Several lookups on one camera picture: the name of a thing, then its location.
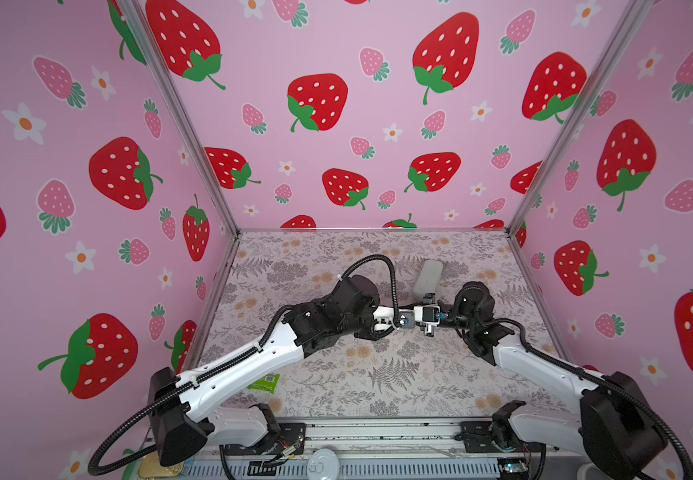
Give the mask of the green snack packet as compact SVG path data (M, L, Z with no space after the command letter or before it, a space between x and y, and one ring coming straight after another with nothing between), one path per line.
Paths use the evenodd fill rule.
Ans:
M248 386L248 390L256 390L274 394L276 391L276 386L278 386L278 380L280 380L280 375L268 374L250 384L250 386Z

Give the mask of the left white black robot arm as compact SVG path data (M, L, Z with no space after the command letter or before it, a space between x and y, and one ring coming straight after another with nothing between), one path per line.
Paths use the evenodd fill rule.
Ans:
M376 285L357 272L371 262L382 262L389 270L392 305L386 317L376 314L380 306ZM181 374L170 368L156 372L150 380L148 405L100 444L88 462L88 474L106 475L152 453L158 454L162 466L188 460L222 430L210 422L210 414L262 376L331 348L344 336L378 341L392 333L400 320L396 286L392 260L383 254L369 255L351 265L330 294L282 306L264 334L238 351ZM142 420L150 423L154 444L102 464L108 450Z

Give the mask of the gold tin can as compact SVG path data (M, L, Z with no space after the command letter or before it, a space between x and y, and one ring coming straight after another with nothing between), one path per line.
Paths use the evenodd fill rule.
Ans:
M162 466L158 453L144 456L140 462L138 478L140 479L170 479L178 477L184 471L184 462L173 466Z

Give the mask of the white round device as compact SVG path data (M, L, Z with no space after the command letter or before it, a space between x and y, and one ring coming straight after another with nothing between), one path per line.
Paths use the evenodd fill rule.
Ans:
M308 480L338 480L340 459L334 451L326 448L316 450L306 464Z

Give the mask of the pale green glasses case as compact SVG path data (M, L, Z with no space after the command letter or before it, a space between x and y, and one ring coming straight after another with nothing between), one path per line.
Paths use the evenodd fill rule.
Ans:
M425 301L437 295L443 270L444 264L438 260L426 260L423 263L413 288L413 296L416 300Z

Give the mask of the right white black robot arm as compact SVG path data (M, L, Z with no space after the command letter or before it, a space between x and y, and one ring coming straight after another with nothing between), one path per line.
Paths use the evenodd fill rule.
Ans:
M520 322L494 316L495 300L482 282L469 282L453 304L416 308L425 329L455 330L474 356L516 373L558 397L566 414L512 401L492 416L490 440L500 450L536 443L584 455L611 479L644 479L646 468L673 448L683 476L693 479L684 443L652 410L638 383L615 372L600 374L552 356L528 340Z

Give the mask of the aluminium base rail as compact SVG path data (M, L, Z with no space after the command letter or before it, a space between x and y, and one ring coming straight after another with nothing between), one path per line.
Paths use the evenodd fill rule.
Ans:
M486 441L464 440L462 418L300 418L300 452L276 468L260 457L214 447L184 464L178 479L308 479L306 464L322 448L340 459L338 479L551 479L565 452L555 446L502 452Z

